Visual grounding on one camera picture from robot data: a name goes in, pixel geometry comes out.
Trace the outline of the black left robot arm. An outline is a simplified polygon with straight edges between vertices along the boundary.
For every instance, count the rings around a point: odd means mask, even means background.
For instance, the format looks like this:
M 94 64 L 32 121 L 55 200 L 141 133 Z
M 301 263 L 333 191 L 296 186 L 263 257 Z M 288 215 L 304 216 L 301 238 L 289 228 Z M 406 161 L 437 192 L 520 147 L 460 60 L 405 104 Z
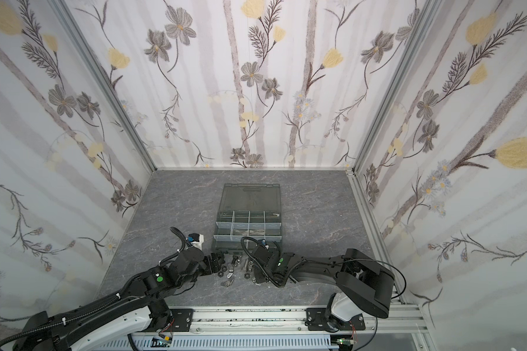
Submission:
M 77 350 L 122 335 L 157 331 L 175 322 L 166 299 L 201 276 L 216 274 L 224 265 L 221 254 L 205 255 L 196 247 L 173 254 L 161 263 L 132 276 L 123 287 L 77 309 L 48 316 L 31 316 L 22 332 L 0 340 L 0 350 Z

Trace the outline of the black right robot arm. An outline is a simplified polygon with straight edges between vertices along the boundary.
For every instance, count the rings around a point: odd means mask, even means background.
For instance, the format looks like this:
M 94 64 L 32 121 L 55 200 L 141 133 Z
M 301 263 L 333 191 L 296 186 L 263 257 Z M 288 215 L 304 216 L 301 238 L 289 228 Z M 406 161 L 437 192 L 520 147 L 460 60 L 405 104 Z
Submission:
M 288 282 L 334 285 L 361 312 L 380 319 L 389 317 L 395 275 L 378 261 L 356 249 L 335 257 L 304 257 L 254 244 L 243 248 L 259 278 L 284 288 Z

